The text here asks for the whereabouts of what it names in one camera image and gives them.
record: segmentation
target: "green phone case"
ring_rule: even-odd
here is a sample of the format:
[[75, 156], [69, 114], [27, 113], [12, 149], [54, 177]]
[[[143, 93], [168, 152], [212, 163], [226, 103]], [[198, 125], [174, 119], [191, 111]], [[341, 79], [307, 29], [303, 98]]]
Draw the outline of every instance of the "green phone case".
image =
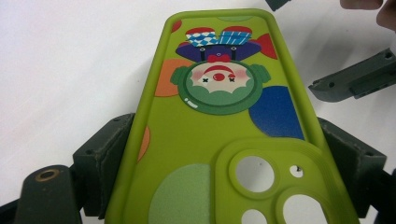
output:
[[[255, 169], [269, 179], [252, 189], [244, 179], [255, 181]], [[106, 223], [240, 224], [251, 210], [286, 223], [293, 195], [320, 203], [328, 223], [359, 223], [274, 17], [169, 18]]]

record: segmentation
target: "clown face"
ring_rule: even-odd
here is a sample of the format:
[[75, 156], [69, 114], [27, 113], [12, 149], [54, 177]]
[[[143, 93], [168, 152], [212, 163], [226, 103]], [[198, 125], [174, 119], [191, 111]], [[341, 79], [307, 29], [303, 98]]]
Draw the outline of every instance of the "clown face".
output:
[[209, 92], [227, 91], [233, 93], [238, 88], [245, 88], [251, 77], [246, 67], [238, 63], [203, 63], [191, 72], [192, 86], [199, 86]]
[[260, 65], [215, 55], [206, 62], [178, 68], [171, 81], [177, 85], [182, 101], [192, 109], [227, 115], [254, 105], [262, 94], [262, 83], [269, 79]]

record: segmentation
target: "blue shape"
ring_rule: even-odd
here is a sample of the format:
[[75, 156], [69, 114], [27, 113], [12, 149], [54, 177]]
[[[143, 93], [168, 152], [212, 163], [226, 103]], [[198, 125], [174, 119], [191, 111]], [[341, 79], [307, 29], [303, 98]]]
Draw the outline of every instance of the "blue shape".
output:
[[219, 44], [223, 45], [244, 45], [251, 37], [251, 33], [223, 31], [219, 37]]
[[253, 123], [269, 136], [304, 140], [287, 87], [274, 86], [262, 89], [262, 96], [249, 109], [249, 115]]

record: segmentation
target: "hand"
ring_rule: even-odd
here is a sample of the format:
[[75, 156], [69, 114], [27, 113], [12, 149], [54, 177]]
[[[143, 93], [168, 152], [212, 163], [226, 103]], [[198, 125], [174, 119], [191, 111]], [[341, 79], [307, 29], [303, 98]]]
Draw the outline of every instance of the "hand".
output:
[[[381, 8], [383, 0], [340, 0], [346, 9], [374, 10]], [[396, 31], [396, 0], [388, 0], [376, 16], [378, 25]]]

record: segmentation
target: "red circle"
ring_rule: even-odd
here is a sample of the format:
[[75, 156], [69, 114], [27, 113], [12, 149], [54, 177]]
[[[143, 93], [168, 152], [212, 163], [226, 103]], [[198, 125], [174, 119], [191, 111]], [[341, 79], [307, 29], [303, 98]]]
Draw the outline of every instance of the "red circle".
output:
[[215, 81], [222, 81], [224, 80], [225, 76], [222, 73], [217, 73], [213, 76], [213, 79], [215, 79]]

